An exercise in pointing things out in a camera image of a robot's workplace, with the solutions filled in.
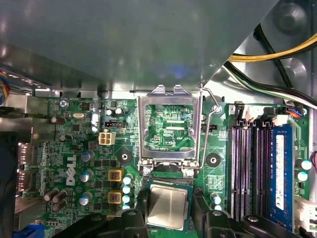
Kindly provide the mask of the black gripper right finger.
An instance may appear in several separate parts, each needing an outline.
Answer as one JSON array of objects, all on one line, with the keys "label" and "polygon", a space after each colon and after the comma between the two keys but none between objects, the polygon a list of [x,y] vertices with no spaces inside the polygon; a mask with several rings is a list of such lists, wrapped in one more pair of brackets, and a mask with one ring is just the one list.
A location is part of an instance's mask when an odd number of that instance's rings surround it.
[{"label": "black gripper right finger", "polygon": [[223,211],[212,210],[201,188],[195,188],[193,192],[193,224],[200,238],[299,237],[262,216],[247,215],[237,222]]}]

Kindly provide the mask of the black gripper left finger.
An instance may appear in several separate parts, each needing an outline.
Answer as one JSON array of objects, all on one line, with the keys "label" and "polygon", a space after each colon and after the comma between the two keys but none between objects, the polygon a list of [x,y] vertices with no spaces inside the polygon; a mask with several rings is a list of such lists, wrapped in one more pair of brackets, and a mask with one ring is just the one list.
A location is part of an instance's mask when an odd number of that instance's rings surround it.
[{"label": "black gripper left finger", "polygon": [[145,214],[148,209],[149,191],[141,190],[133,209],[120,210],[108,219],[101,213],[93,213],[75,222],[55,235],[55,238],[147,238]]}]

